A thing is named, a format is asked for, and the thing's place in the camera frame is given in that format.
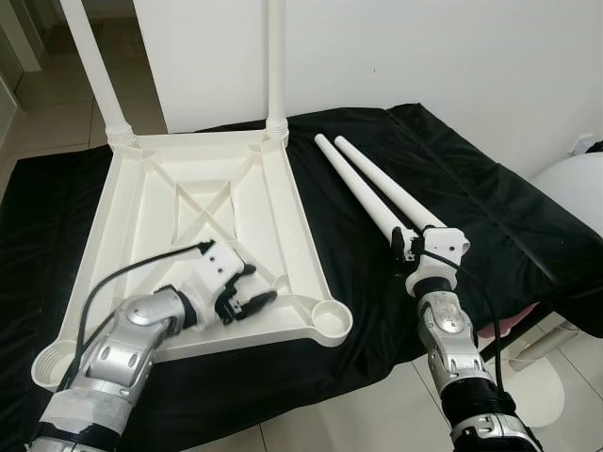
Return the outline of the white plastic table leg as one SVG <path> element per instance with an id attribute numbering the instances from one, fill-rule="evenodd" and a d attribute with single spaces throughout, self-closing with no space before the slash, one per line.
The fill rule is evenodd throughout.
<path id="1" fill-rule="evenodd" d="M 337 176 L 339 176 L 340 180 L 344 181 L 344 184 L 349 187 L 350 193 L 352 193 L 353 197 L 361 203 L 363 208 L 365 208 L 367 214 L 373 219 L 376 228 L 386 236 L 388 242 L 392 229 L 395 227 L 403 228 L 406 240 L 415 240 L 416 234 L 414 230 L 406 228 L 404 223 L 389 210 L 386 206 L 386 202 L 374 192 L 370 184 L 367 184 L 367 182 L 359 176 L 359 173 L 353 167 L 353 164 L 351 164 L 349 160 L 332 145 L 332 142 L 329 141 L 328 138 L 322 134 L 317 134 L 314 137 L 314 141 L 322 154 L 326 156 L 329 164 L 335 168 Z"/>
<path id="2" fill-rule="evenodd" d="M 285 117 L 285 0 L 267 0 L 267 94 L 266 135 L 287 137 Z"/>
<path id="3" fill-rule="evenodd" d="M 350 162 L 359 171 L 363 172 L 369 180 L 373 181 L 376 188 L 379 188 L 386 197 L 391 200 L 393 205 L 398 207 L 398 210 L 413 222 L 419 230 L 427 227 L 447 227 L 447 224 L 440 220 L 435 214 L 432 214 L 428 208 L 422 205 L 417 198 L 413 197 L 409 192 L 398 185 L 393 178 L 389 177 L 383 169 L 380 169 L 378 165 L 371 162 L 367 156 L 362 154 L 361 151 L 347 138 L 336 137 L 334 139 L 334 146 L 339 148 L 339 151 L 350 160 Z"/>
<path id="4" fill-rule="evenodd" d="M 93 26 L 87 17 L 82 0 L 58 1 L 63 8 L 66 24 L 72 30 L 74 47 L 81 57 L 95 103 L 102 112 L 107 142 L 109 145 L 138 147 L 137 134 L 133 132 L 132 124 L 126 120 L 123 109 L 118 103 L 115 87 L 108 77 L 102 52 L 96 42 Z"/>

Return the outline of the white plastic table top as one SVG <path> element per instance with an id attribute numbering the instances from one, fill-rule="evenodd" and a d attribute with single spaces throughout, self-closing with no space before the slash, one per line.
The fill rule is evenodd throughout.
<path id="1" fill-rule="evenodd" d="M 157 362 L 310 339 L 343 344 L 353 317 L 329 292 L 285 139 L 250 132 L 141 135 L 109 165 L 57 340 L 34 359 L 30 378 L 52 391 L 72 361 L 78 324 L 94 329 L 125 299 L 178 284 L 197 259 L 169 250 L 215 240 L 255 266 L 238 300 L 277 298 L 232 326 L 170 337 Z"/>

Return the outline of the black cloth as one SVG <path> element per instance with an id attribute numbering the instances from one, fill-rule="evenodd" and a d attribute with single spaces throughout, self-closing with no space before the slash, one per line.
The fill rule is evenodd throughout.
<path id="1" fill-rule="evenodd" d="M 180 452 L 386 379 L 425 353 L 416 301 L 386 240 L 315 134 L 345 137 L 444 222 L 464 230 L 458 293 L 477 326 L 527 306 L 590 318 L 603 301 L 602 237 L 419 104 L 289 118 L 287 155 L 328 287 L 349 306 L 345 343 L 301 339 L 152 367 L 118 452 Z M 0 200 L 0 452 L 26 452 L 49 392 L 30 367 L 55 340 L 85 253 L 112 151 L 26 158 Z"/>

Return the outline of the white door frame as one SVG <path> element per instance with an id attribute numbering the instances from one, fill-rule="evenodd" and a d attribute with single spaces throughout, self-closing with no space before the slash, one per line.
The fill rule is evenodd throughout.
<path id="1" fill-rule="evenodd" d="M 44 46 L 39 24 L 26 0 L 0 0 L 0 33 L 25 73 L 43 70 Z"/>

